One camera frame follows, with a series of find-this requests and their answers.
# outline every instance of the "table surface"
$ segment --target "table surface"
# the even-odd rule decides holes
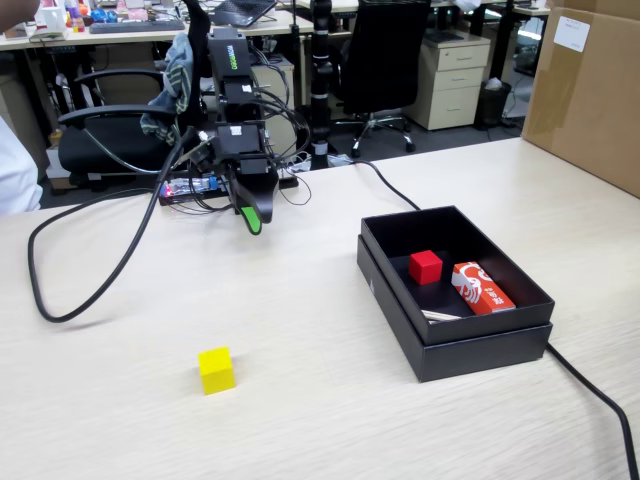
[[[551,15],[551,9],[546,7],[538,8],[536,10],[529,10],[528,8],[515,6],[513,7],[513,11],[515,13],[519,13],[521,15],[527,15],[529,17],[547,17]]]
[[[554,346],[639,438],[640,200],[520,139],[376,164],[422,207],[457,205],[555,299]],[[157,208],[111,289],[61,325],[26,265],[60,209],[0,220],[3,478],[628,478],[617,418],[549,355],[417,383],[356,265],[361,218],[409,207],[366,166],[302,176],[312,200],[278,195],[258,237],[229,212]],[[147,201],[41,234],[51,311],[107,277]],[[224,345],[237,387],[205,396],[197,354]]]
[[[263,18],[254,23],[251,27],[241,29],[240,31],[246,36],[256,35],[283,35],[291,32],[289,27],[293,23],[293,16],[285,10],[277,10],[269,12],[269,16],[276,18],[275,22]],[[300,33],[313,32],[313,23],[298,17],[297,23],[300,26]],[[169,31],[169,32],[134,32],[134,33],[102,33],[91,34],[87,28],[85,32],[74,33],[69,32],[66,40],[60,42],[45,42],[44,46],[71,46],[71,45],[104,45],[112,43],[135,43],[135,42],[156,42],[162,40],[173,40],[180,32],[188,32],[189,25],[185,30]],[[0,36],[0,51],[7,50],[24,50],[27,48],[41,48],[42,42],[31,42],[28,38],[7,40],[4,36]]]
[[[483,4],[490,3],[504,3],[506,0],[482,0]],[[296,4],[299,7],[311,8],[311,0],[298,0]],[[332,13],[350,13],[358,11],[358,0],[332,0]],[[431,6],[433,8],[439,7],[452,7],[454,3],[450,0],[444,0],[441,2],[432,0]]]

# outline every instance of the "black office chair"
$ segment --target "black office chair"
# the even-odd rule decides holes
[[[194,65],[189,105],[177,117],[177,128],[181,132],[189,125],[197,126],[206,121],[207,114],[200,95],[200,78],[211,77],[207,50],[207,35],[211,29],[209,16],[200,8],[198,0],[184,0],[184,3],[189,10],[188,36]],[[80,76],[76,81],[91,88],[96,79],[114,75],[145,75],[157,80],[162,88],[162,72],[144,69],[105,70]],[[150,105],[99,106],[63,115],[59,121],[68,128],[60,140],[60,164],[74,174],[78,183],[82,183],[90,173],[131,173],[131,168],[122,162],[138,169],[139,173],[157,171],[171,147],[155,136],[142,132],[140,117],[145,113],[168,125],[176,122],[175,111]]]
[[[347,114],[357,120],[337,125],[359,125],[351,156],[360,156],[360,141],[374,128],[401,133],[408,152],[416,147],[410,124],[400,115],[376,116],[415,102],[418,95],[418,59],[427,28],[431,0],[359,0],[358,18],[348,49],[332,51],[331,88],[344,101]],[[402,128],[393,123],[402,122]]]

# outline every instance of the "colorful toy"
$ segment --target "colorful toy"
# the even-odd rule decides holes
[[[442,260],[431,250],[414,253],[409,258],[409,275],[419,285],[427,285],[440,281]]]
[[[198,354],[200,377],[205,395],[228,390],[236,386],[228,347],[216,348]]]

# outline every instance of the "person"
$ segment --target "person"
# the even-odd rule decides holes
[[[39,6],[39,0],[0,0],[0,32],[32,19]],[[0,117],[0,215],[38,210],[37,182],[35,162]]]

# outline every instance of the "keyboard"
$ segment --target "keyboard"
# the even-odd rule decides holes
[[[89,33],[168,32],[171,30],[184,30],[184,23],[181,20],[94,23],[89,27]]]
[[[214,25],[232,25],[246,28],[275,7],[275,0],[225,0],[209,18]]]

